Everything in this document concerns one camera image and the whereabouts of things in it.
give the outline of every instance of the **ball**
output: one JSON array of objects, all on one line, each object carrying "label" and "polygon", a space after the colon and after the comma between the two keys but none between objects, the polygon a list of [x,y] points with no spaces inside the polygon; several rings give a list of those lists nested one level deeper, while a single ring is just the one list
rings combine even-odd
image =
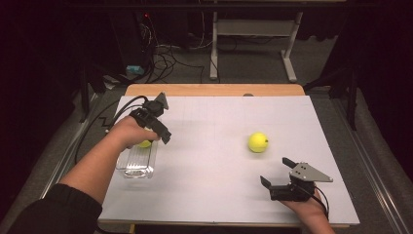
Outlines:
[{"label": "ball", "polygon": [[137,146],[141,147],[141,148],[147,148],[149,146],[151,146],[152,142],[149,140],[144,140],[143,142],[139,143]]},{"label": "ball", "polygon": [[267,149],[268,139],[263,133],[254,133],[249,136],[248,147],[252,152],[262,153]]}]

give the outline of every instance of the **dark background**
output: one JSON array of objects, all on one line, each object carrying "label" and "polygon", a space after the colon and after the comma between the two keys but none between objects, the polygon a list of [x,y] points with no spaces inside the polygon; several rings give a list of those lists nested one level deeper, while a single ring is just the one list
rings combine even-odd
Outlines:
[{"label": "dark background", "polygon": [[[359,87],[383,137],[406,173],[413,177],[407,163],[413,150],[410,117],[413,36],[409,24],[413,21],[409,14],[413,9],[407,0],[383,3],[385,7],[380,10],[306,13],[297,39],[307,40],[315,35],[324,40],[341,33],[323,74],[346,62],[354,66]],[[88,82],[102,92],[100,76],[105,72],[93,67],[91,61],[119,74],[125,72],[130,53],[138,55],[134,58],[142,63],[147,55],[142,53],[138,32],[128,30],[134,26],[131,19],[136,19],[139,13],[123,15],[117,24],[112,18],[116,14],[72,13],[58,1],[20,0],[0,4],[3,82],[0,182],[4,188],[0,218],[3,218],[54,132],[73,111],[72,98],[80,90],[81,71],[86,67]],[[274,19],[291,14],[231,13],[224,17]],[[188,45],[188,32],[203,34],[199,14],[151,13],[151,18],[160,36],[182,48]],[[205,22],[209,36],[211,13],[206,14]],[[119,39],[125,39],[124,43],[119,44]],[[335,80],[325,82],[325,85],[334,84]]]}]

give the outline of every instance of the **clear plastic box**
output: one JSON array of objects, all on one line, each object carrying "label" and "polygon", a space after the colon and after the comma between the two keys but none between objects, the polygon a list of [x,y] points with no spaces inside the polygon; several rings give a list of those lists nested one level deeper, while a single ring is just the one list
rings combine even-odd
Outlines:
[{"label": "clear plastic box", "polygon": [[134,145],[125,149],[118,158],[116,170],[125,178],[151,178],[155,168],[158,141],[154,140],[148,147]]}]

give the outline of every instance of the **gray carpet floor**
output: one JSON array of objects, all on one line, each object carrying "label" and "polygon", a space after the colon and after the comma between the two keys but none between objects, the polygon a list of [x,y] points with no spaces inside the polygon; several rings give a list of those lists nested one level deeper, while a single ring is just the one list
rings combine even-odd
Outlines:
[{"label": "gray carpet floor", "polygon": [[[275,39],[270,42],[262,39],[247,38],[239,41],[235,47],[234,41],[220,38],[218,57],[218,80],[209,80],[209,48],[181,50],[173,48],[173,57],[165,56],[167,60],[177,60],[170,69],[170,75],[158,83],[289,83],[282,65],[280,50],[284,49],[287,40]],[[322,42],[311,38],[307,41],[297,41],[294,45],[291,60],[298,78],[298,84],[305,85],[319,78],[322,68],[335,40]],[[162,57],[154,56],[157,63],[156,73],[168,66]],[[51,178],[59,176],[56,168],[66,168],[73,165],[73,158],[63,160],[70,151],[70,142],[78,138],[80,130],[85,129],[93,117],[108,104],[120,98],[125,87],[108,88],[104,95],[91,96],[93,109],[89,120],[82,124],[80,96],[74,98],[76,109],[72,115],[57,130],[53,139],[44,150],[30,178],[12,205],[0,225],[0,233],[7,229],[19,212],[31,202],[39,199],[45,192]],[[314,88],[309,95],[313,101],[319,121],[338,164],[349,193],[353,199],[361,224],[350,228],[336,229],[337,233],[411,233],[413,225],[413,184],[401,169],[380,131],[368,111],[362,92],[357,93],[357,131],[352,131],[345,120],[346,99],[331,99],[328,87]],[[107,121],[115,113],[116,104],[101,114]],[[85,154],[104,135],[103,119],[98,119],[91,126],[85,140],[80,145],[78,155]],[[129,230],[127,225],[104,224],[102,228],[110,231]]]}]

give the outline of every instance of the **black sleeve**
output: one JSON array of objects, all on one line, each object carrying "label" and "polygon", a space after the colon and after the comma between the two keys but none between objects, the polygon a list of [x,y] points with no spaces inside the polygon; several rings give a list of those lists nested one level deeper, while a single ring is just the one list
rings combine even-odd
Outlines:
[{"label": "black sleeve", "polygon": [[93,234],[101,211],[88,194],[58,183],[44,199],[24,209],[8,233]]}]

